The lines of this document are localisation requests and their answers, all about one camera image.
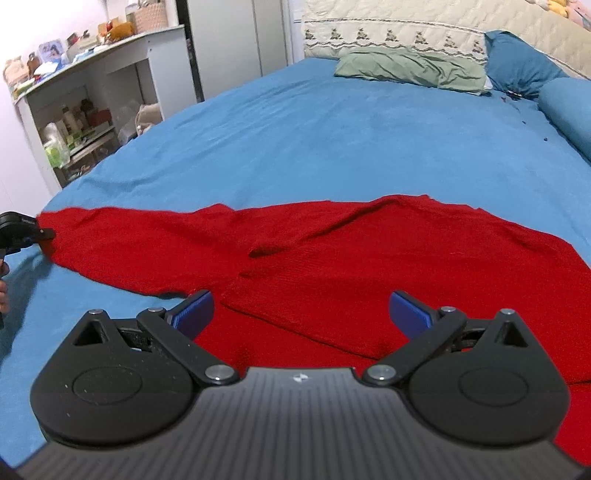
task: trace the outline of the metal screw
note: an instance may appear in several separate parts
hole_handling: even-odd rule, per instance
[[[234,374],[234,369],[229,365],[212,365],[207,367],[205,375],[211,380],[223,382]]]
[[[396,369],[389,365],[372,365],[368,368],[368,375],[374,380],[392,380],[396,377]]]

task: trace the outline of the wicker basket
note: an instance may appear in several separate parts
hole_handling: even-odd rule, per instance
[[[134,13],[135,29],[138,34],[168,27],[166,4],[164,2],[142,7]]]

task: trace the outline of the cream headboard cover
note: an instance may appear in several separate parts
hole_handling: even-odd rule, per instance
[[[305,0],[304,52],[413,46],[486,60],[484,33],[507,30],[566,73],[591,78],[591,32],[525,0]]]

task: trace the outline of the blue pillow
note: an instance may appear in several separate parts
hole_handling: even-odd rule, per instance
[[[495,30],[485,34],[486,74],[495,90],[535,100],[550,80],[568,77],[546,55],[512,33]]]
[[[538,107],[591,160],[591,82],[552,80],[540,90]]]

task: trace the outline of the black handheld device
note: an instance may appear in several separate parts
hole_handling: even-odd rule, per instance
[[[55,232],[50,228],[40,228],[33,217],[17,212],[5,212],[0,215],[0,260],[43,240],[52,240],[55,236]],[[3,328],[4,319],[0,313],[0,330]]]
[[[402,291],[389,311],[410,341],[364,372],[241,378],[193,342],[208,291],[135,319],[89,310],[31,389],[48,443],[7,478],[591,478],[553,443],[569,392],[517,312],[469,319]]]

